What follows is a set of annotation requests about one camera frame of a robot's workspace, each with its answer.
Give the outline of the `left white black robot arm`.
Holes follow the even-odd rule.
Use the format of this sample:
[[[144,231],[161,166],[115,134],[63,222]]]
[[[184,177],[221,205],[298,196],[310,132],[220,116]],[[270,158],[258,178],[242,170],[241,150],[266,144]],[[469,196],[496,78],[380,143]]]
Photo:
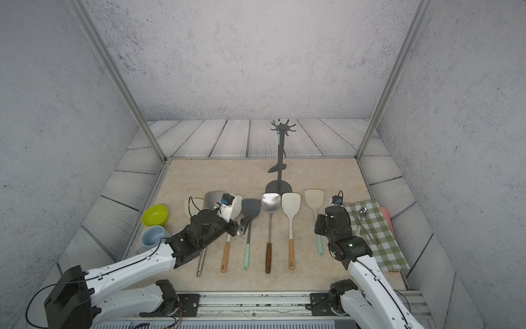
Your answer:
[[[105,267],[66,270],[44,301],[49,328],[91,328],[98,322],[130,314],[167,317],[177,307],[177,293],[163,281],[146,289],[128,287],[156,274],[175,270],[197,258],[223,234],[243,235],[250,217],[231,218],[232,207],[204,209],[189,225],[151,249]]]

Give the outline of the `cream utensil mint handle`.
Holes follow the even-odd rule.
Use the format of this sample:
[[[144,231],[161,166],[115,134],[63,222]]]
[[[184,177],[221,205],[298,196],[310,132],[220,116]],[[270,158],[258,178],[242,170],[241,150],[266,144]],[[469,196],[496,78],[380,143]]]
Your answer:
[[[304,191],[304,194],[305,202],[308,205],[308,207],[312,209],[314,214],[314,221],[316,222],[318,217],[318,210],[320,207],[322,207],[324,202],[324,191],[320,189],[306,189]],[[324,253],[321,235],[316,235],[316,237],[319,256],[323,257]]]

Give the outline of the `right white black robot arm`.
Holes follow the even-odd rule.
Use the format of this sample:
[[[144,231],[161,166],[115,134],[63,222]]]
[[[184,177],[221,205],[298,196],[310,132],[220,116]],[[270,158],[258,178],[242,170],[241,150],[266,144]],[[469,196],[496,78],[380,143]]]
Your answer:
[[[422,328],[390,286],[371,248],[353,234],[344,206],[331,204],[316,220],[315,233],[328,239],[331,256],[351,278],[331,284],[330,306],[347,314],[360,328]]]

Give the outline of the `cream spatula light wood handle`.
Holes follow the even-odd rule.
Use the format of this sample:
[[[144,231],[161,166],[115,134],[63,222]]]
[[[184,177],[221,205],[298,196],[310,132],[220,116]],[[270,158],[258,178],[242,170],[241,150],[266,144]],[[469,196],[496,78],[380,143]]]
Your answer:
[[[240,215],[242,210],[242,196],[241,195],[235,195],[236,203],[234,204],[232,213],[231,213],[231,219],[235,220],[238,215]],[[223,259],[221,263],[221,273],[225,274],[227,272],[227,266],[229,261],[229,254],[230,254],[230,244],[231,244],[231,236],[227,234],[225,248],[223,252]]]

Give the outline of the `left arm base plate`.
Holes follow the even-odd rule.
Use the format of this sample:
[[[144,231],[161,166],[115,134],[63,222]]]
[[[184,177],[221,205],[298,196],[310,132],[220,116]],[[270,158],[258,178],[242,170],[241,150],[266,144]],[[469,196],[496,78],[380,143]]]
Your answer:
[[[152,312],[141,312],[140,317],[168,317],[172,315],[182,317],[196,317],[201,295],[198,293],[179,294],[177,299],[169,298],[163,301]]]

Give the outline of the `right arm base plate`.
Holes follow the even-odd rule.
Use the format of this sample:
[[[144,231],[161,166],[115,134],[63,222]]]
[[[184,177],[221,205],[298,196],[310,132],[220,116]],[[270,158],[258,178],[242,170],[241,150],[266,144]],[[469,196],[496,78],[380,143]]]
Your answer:
[[[335,308],[330,300],[329,293],[311,293],[309,299],[310,301],[305,305],[305,309],[311,312],[312,316],[349,317],[349,314],[344,310]]]

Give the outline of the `utensil light wood handle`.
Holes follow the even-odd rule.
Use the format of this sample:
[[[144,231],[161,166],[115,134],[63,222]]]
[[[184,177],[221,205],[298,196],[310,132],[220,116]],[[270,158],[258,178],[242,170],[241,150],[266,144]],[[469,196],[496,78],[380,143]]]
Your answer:
[[[286,214],[289,221],[289,251],[288,251],[288,267],[289,270],[295,269],[295,247],[293,236],[293,219],[299,212],[301,207],[301,196],[298,193],[284,193],[282,195],[282,210]]]

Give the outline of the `grey spatula mint handle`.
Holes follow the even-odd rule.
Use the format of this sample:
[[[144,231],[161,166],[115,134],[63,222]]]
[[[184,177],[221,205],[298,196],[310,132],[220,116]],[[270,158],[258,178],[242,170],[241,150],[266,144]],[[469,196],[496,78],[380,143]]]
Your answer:
[[[246,199],[242,201],[242,214],[244,218],[247,218],[247,225],[245,234],[247,236],[247,244],[245,248],[245,257],[243,263],[243,269],[247,271],[249,269],[250,259],[250,243],[251,243],[251,225],[255,218],[260,214],[261,201],[256,199]]]

